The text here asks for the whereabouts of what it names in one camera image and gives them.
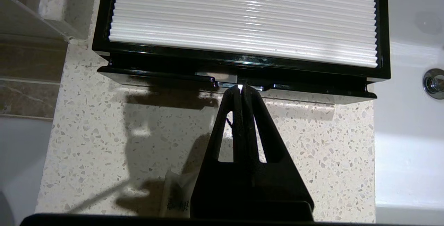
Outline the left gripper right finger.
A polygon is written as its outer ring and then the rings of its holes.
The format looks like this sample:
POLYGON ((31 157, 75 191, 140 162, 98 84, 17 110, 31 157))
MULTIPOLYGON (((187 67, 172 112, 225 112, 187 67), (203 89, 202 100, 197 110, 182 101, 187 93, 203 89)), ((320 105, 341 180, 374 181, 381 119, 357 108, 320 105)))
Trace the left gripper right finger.
POLYGON ((313 220, 314 201, 259 92, 242 88, 247 202, 261 219, 313 220))

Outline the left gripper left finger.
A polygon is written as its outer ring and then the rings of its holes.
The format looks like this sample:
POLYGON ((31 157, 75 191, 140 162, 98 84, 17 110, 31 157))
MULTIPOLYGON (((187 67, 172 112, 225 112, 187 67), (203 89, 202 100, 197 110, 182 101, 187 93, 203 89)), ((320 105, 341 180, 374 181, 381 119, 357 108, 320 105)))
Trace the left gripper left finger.
POLYGON ((191 196, 191 218, 236 218, 245 214, 251 188, 248 85, 235 85, 223 95, 191 196), (219 160, 227 116, 232 113, 233 161, 219 160))

